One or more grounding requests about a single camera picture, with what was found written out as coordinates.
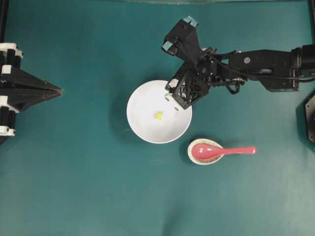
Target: robotic arm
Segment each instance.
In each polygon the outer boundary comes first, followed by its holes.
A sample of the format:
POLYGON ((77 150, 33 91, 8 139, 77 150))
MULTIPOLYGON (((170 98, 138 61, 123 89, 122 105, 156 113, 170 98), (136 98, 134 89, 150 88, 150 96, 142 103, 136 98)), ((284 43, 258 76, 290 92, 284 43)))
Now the robotic arm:
POLYGON ((315 80, 315 45, 291 52, 257 50, 217 54, 200 49, 196 27, 188 16, 180 20, 164 39, 162 49, 184 61, 166 85, 165 99, 176 110, 187 109, 209 93, 211 87, 225 86, 237 94, 248 80, 260 81, 271 92, 298 91, 299 83, 315 80))

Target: bowl rim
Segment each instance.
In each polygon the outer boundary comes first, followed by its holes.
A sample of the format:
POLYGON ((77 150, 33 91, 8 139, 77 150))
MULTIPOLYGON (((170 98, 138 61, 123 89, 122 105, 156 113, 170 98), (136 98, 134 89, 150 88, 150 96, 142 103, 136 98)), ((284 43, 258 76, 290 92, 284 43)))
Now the bowl rim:
POLYGON ((133 91, 133 93, 131 94, 131 96, 129 97, 129 100, 128 100, 128 103, 127 103, 126 115, 127 115, 127 121, 128 121, 128 124, 129 124, 130 128, 132 129, 132 131, 133 131, 140 139, 142 139, 142 140, 144 140, 144 141, 146 141, 146 142, 152 143, 152 144, 166 144, 166 143, 170 143, 170 142, 172 142, 172 141, 174 141, 174 140, 180 138, 180 137, 188 130, 188 128, 190 127, 190 123, 191 123, 191 120, 192 120, 192 107, 191 107, 191 106, 188 107, 188 109, 190 109, 190 118, 189 118, 189 123, 188 123, 187 127, 185 128, 185 130, 184 130, 180 135, 178 135, 176 138, 171 139, 171 140, 169 140, 169 141, 165 141, 165 142, 154 142, 154 141, 150 141, 150 140, 147 140, 147 139, 141 137, 137 132, 135 132, 135 131, 133 130, 132 126, 130 125, 129 118, 128 118, 129 102, 130 102, 131 97, 134 95, 134 93, 135 93, 141 86, 143 86, 143 85, 145 85, 145 84, 148 84, 148 83, 156 82, 156 81, 163 81, 163 82, 166 82, 166 83, 168 82, 167 80, 151 80, 151 81, 145 82, 145 83, 143 83, 142 85, 140 85, 139 87, 137 87, 137 88, 133 91))

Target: red spoon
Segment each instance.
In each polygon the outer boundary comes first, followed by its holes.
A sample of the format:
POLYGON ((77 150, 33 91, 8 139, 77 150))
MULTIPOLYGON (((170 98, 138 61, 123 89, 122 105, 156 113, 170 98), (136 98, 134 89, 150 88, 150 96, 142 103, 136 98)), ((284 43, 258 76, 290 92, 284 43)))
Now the red spoon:
POLYGON ((192 155, 200 160, 207 160, 228 154, 255 154, 256 147, 219 148, 209 144, 197 144, 192 148, 192 155))

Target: green tablecloth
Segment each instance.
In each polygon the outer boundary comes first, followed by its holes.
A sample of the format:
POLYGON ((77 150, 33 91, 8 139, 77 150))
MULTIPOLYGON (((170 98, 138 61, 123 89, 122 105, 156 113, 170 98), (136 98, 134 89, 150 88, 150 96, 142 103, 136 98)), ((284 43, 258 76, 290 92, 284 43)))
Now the green tablecloth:
POLYGON ((299 92, 248 82, 215 88, 193 107, 178 140, 153 145, 126 120, 143 82, 168 80, 181 64, 160 49, 187 15, 202 47, 290 51, 312 43, 307 1, 152 5, 101 0, 13 0, 6 41, 22 69, 64 89, 17 117, 0 147, 3 236, 312 236, 315 155, 299 92), (255 156, 190 162, 189 142, 257 146, 255 156))

